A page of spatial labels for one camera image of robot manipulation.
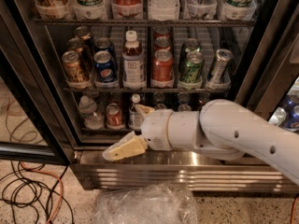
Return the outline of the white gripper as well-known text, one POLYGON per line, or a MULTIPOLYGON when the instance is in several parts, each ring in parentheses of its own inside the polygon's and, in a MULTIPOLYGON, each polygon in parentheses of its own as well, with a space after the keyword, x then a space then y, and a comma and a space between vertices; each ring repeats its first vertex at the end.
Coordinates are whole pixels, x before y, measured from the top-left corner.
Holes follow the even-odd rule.
POLYGON ((137 104, 135 110, 138 114, 146 116, 141 124, 141 135, 135 132, 126 134, 118 143, 110 146, 103 152, 106 161, 118 161, 124 158, 143 154, 148 145, 153 150, 170 151, 168 141, 168 121, 173 111, 171 109, 154 110, 153 107, 137 104))

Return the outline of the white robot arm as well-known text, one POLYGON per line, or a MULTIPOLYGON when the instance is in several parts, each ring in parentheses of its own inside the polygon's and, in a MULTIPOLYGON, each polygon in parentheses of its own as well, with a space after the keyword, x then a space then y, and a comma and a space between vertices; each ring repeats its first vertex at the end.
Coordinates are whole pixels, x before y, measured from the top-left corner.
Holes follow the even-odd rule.
POLYGON ((242 105, 216 99, 199 111, 155 110, 138 105, 144 118, 141 134, 126 134, 103 153, 107 161, 118 161, 153 150, 188 149, 223 161, 247 153, 272 166, 299 184, 299 135, 286 131, 242 105))

